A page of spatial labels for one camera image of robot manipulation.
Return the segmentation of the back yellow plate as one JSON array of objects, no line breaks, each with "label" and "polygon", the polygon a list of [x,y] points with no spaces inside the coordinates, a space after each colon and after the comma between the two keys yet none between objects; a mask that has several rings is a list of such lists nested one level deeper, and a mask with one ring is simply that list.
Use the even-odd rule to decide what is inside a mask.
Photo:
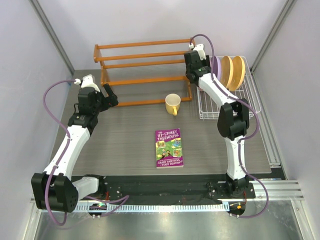
[{"label": "back yellow plate", "polygon": [[232,75],[232,80],[228,87],[230,92],[236,91],[242,85],[245,77],[245,72],[246,72],[245,61],[241,56],[235,56],[232,59],[232,63],[233,63],[233,75]]}]

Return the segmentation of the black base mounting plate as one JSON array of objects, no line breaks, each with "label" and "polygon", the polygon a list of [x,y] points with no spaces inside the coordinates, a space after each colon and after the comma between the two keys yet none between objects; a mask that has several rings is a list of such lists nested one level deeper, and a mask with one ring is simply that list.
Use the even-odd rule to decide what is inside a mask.
[{"label": "black base mounting plate", "polygon": [[231,191],[223,174],[109,175],[103,176],[92,197],[119,200],[129,196],[128,205],[206,205],[222,200],[246,201],[256,197],[253,184]]}]

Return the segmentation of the yellow mug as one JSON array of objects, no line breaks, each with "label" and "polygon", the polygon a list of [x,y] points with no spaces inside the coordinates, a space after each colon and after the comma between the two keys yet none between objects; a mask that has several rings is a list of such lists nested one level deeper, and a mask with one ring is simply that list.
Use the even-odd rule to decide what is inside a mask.
[{"label": "yellow mug", "polygon": [[168,114],[177,116],[180,108],[181,98],[175,93],[168,94],[165,97],[165,108]]}]

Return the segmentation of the orange wooden shelf rack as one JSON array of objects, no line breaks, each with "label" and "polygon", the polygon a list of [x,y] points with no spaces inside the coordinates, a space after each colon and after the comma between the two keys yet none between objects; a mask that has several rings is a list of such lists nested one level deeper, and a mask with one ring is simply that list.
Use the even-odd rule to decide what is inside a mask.
[{"label": "orange wooden shelf rack", "polygon": [[182,72],[190,39],[119,44],[96,44],[93,60],[100,65],[100,84],[123,90],[119,107],[163,104],[170,89],[182,102],[193,99],[191,84]]}]

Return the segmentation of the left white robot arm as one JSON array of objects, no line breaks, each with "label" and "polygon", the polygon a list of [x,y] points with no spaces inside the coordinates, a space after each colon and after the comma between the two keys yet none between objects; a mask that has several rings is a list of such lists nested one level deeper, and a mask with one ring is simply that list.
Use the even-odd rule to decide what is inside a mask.
[{"label": "left white robot arm", "polygon": [[36,206],[41,210],[71,213],[77,202],[88,195],[100,200],[107,192],[102,176],[87,174],[80,180],[71,181],[72,172],[80,152],[98,124],[99,113],[118,105],[118,98],[105,84],[104,96],[96,87],[82,87],[78,102],[68,121],[65,135],[56,155],[42,173],[35,173],[31,186]]}]

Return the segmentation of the yellow plate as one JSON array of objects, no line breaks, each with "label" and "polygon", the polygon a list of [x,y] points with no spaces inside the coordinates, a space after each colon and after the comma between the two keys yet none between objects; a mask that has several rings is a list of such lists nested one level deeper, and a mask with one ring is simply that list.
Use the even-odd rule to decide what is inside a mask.
[{"label": "yellow plate", "polygon": [[245,77],[245,72],[246,72],[245,61],[241,56],[235,56],[232,59],[232,63],[233,63],[233,75],[232,75],[232,80],[228,87],[230,92],[236,91],[242,85]]},{"label": "yellow plate", "polygon": [[225,88],[228,89],[233,78],[233,72],[234,72],[233,60],[229,56],[224,56],[220,62],[221,62],[220,82]]}]

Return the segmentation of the front yellow plate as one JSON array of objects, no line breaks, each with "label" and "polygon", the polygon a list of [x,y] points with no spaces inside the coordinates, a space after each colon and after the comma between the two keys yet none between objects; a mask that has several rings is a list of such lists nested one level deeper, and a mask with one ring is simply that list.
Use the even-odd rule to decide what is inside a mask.
[{"label": "front yellow plate", "polygon": [[234,72],[233,60],[229,56],[224,56],[220,62],[221,62],[220,82],[225,88],[228,89],[233,78],[233,72]]}]

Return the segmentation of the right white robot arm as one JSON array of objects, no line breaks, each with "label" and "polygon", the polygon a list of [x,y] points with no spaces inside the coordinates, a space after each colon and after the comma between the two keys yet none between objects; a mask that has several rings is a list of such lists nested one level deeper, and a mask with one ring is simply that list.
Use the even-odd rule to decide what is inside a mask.
[{"label": "right white robot arm", "polygon": [[184,53],[186,77],[207,93],[219,107],[217,129],[224,138],[227,150],[225,190],[233,198],[239,198],[249,186],[245,165],[245,138],[250,126],[249,104],[230,93],[211,72],[209,56],[201,59],[196,50]]}]

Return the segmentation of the purple treehouse book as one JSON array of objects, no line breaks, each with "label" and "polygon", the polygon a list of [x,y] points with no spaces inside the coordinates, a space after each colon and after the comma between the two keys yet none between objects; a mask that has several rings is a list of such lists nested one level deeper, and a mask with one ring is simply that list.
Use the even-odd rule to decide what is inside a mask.
[{"label": "purple treehouse book", "polygon": [[155,154],[158,169],[184,166],[180,128],[155,131]]}]

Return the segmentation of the purple plate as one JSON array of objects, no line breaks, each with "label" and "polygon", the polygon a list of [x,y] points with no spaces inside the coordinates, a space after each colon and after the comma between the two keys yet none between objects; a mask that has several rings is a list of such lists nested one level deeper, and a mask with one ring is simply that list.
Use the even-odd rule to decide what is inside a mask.
[{"label": "purple plate", "polygon": [[213,69],[213,74],[220,81],[222,77],[221,60],[217,56],[212,57],[212,59],[213,59],[213,64],[211,65],[211,68]]}]

